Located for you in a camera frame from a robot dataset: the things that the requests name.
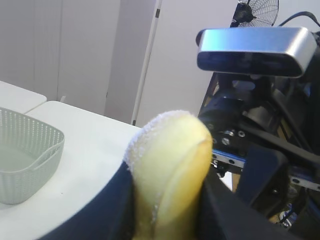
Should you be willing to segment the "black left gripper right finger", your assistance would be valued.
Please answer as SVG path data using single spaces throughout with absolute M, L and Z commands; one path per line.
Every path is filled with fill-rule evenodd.
M 197 219 L 199 240 L 297 240 L 241 202 L 216 174 L 204 180 Z

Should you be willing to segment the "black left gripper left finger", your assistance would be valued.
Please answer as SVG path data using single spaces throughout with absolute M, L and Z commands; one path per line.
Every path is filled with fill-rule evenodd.
M 135 231 L 133 179 L 123 162 L 107 185 L 43 240 L 131 240 Z

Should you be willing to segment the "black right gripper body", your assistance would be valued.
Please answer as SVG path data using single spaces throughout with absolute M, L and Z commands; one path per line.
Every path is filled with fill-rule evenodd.
M 220 177 L 239 175 L 236 197 L 279 225 L 320 223 L 320 79 L 214 73 L 199 119 Z

